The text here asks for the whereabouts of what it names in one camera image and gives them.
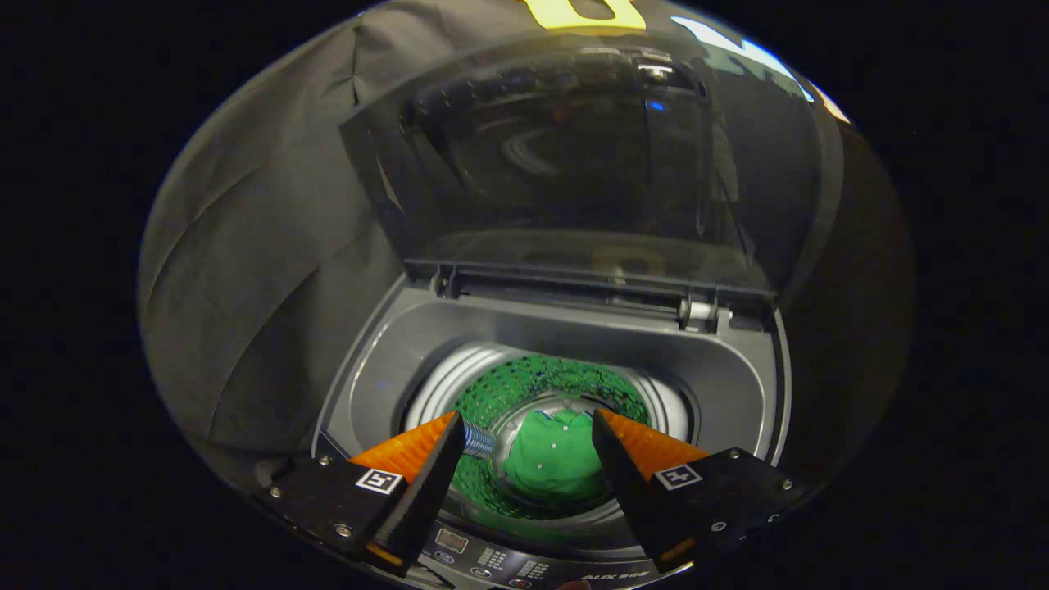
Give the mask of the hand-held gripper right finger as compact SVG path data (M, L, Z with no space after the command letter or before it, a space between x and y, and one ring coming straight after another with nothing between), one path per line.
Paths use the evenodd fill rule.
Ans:
M816 490L741 448L705 452L614 410L593 414L592 445L659 574L726 556L798 511Z

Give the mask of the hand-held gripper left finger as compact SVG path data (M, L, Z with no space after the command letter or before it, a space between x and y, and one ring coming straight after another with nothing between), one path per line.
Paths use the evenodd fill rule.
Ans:
M404 578L415 566L467 442L461 412L398 434L352 459L285 461L254 505L349 563Z

